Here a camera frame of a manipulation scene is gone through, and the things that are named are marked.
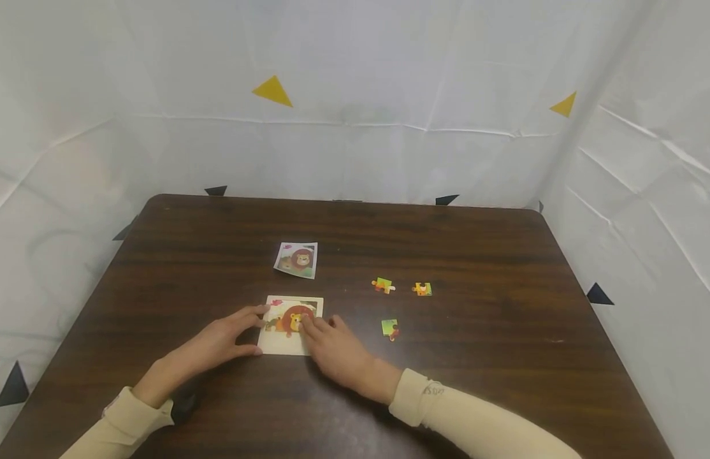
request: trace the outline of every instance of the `hand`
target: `hand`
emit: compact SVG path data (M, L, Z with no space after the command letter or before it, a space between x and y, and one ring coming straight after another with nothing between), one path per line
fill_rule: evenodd
M250 327L262 328L264 322L258 314L265 314L268 308L268 305L245 306L207 325L194 338L156 361L133 388L133 395L157 409L190 378L233 358L260 356L258 346L238 345L235 339Z
M403 371L374 357L340 316L325 322L303 315L299 332L326 377L361 396L390 405Z

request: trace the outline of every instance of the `finger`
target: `finger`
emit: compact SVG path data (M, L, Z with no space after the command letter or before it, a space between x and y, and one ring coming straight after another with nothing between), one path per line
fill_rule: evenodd
M330 319L330 325L332 325L332 327L334 327L338 330L342 330L343 332L350 333L350 327L347 327L347 324L345 323L345 321L342 320L342 318L337 314L332 316L332 318Z
M244 318L245 316L265 314L269 308L271 308L269 305L245 306L233 314L230 314L228 317L225 317L225 319L234 322Z
M312 322L312 319L306 315L302 314L303 318L301 319L301 323L299 324L299 330L302 332L305 337L311 338L315 342L320 341L324 335L322 334L321 330L314 325Z
M263 350L254 344L240 344L240 346L233 347L233 357L238 358L244 356L260 356L263 354Z
M314 348L317 346L317 342L312 338L311 334L308 334L305 330L304 327L302 327L303 323L299 325L299 333L301 337L305 340L305 347L310 351L310 354L312 354L312 351Z
M243 332L243 330L248 330L252 327L263 328L265 326L265 320L259 319L256 315L245 316L240 320L236 320L233 323L236 335Z
M330 324L325 322L325 320L321 317L314 318L314 326L322 333L332 332L332 327L330 327Z

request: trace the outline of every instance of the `cream sleeve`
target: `cream sleeve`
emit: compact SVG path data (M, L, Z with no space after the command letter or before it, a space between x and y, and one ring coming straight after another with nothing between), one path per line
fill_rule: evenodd
M521 416L410 369L403 372L389 410L410 426L442 434L471 458L580 459L563 441Z
M81 436L60 459L125 459L136 452L144 440L163 426L173 425L167 400L156 410L139 401L123 388L103 417Z

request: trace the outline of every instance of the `wall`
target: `wall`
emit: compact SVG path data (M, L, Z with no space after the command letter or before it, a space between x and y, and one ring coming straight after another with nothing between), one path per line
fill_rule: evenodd
M113 4L27 3L0 1L0 442L157 192L115 116L145 96Z
M710 1L655 6L540 199L675 457L710 459Z
M165 191L523 207L569 126L549 107L591 84L646 3L118 6L159 98L133 125ZM252 93L273 75L293 107Z

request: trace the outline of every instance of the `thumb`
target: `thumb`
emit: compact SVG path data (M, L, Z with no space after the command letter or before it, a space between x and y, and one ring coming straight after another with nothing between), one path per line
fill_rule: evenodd
M240 344L240 346L235 346L233 348L233 358L244 356L260 356L260 354L263 354L263 351L255 344Z

